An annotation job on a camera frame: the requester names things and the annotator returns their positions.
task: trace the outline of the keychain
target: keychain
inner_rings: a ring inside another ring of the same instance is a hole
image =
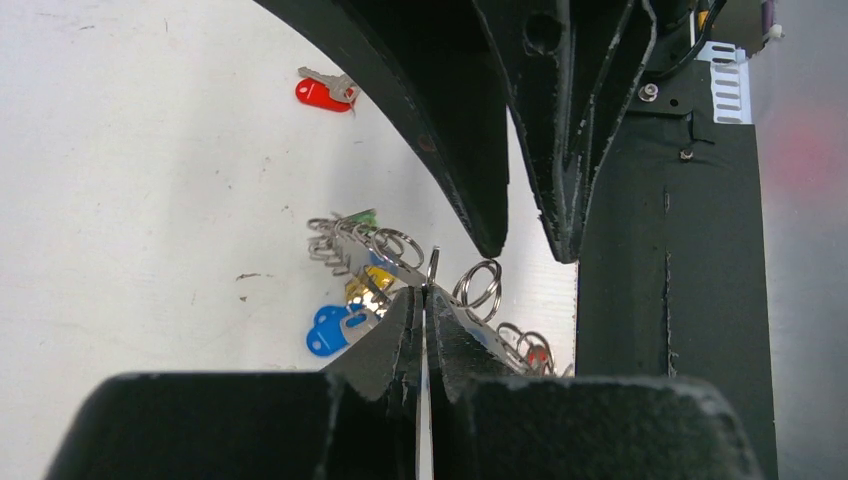
[[[315,314],[314,326],[306,334],[306,346],[319,357],[330,356],[356,343],[377,325],[379,318],[362,304],[346,307],[327,305]]]

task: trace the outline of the scratch mark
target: scratch mark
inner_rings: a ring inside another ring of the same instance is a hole
[[[260,275],[262,275],[262,274],[261,273],[242,273],[241,275],[236,277],[236,281],[238,282],[239,280],[244,280],[245,278],[250,278],[250,277],[258,277]]]

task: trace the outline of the screw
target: screw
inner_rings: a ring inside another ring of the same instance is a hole
[[[660,94],[660,88],[653,83],[646,83],[639,89],[639,100],[651,103],[657,99]]]

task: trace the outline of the red key tag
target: red key tag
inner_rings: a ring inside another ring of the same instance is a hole
[[[313,107],[326,108],[334,112],[346,112],[353,107],[353,103],[337,102],[330,98],[330,89],[323,83],[311,78],[304,78],[297,84],[294,90],[297,99]]]

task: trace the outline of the black panel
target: black panel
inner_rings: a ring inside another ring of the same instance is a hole
[[[694,124],[628,115],[599,175],[580,264],[577,373],[709,381],[777,478],[756,137],[712,123],[708,65],[689,68]]]

